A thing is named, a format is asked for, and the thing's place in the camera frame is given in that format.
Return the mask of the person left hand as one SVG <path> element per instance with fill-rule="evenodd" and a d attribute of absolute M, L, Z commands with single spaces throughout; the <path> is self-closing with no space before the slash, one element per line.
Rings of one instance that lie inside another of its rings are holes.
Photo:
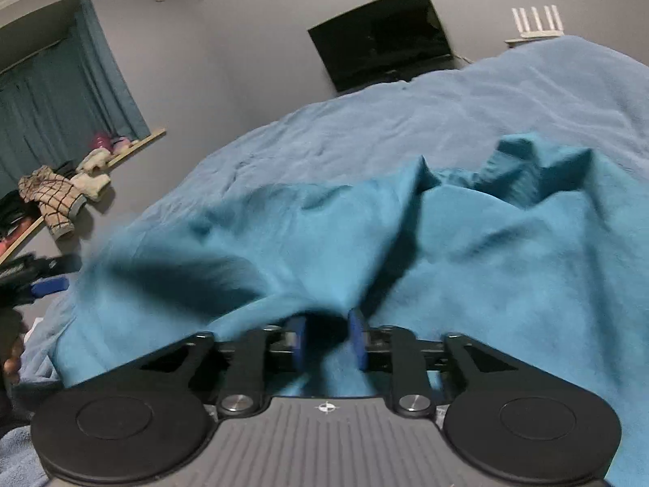
<path fill-rule="evenodd" d="M 8 390 L 10 383 L 19 379 L 23 337 L 26 329 L 20 312 L 13 309 L 1 311 L 1 417 L 11 411 Z"/>

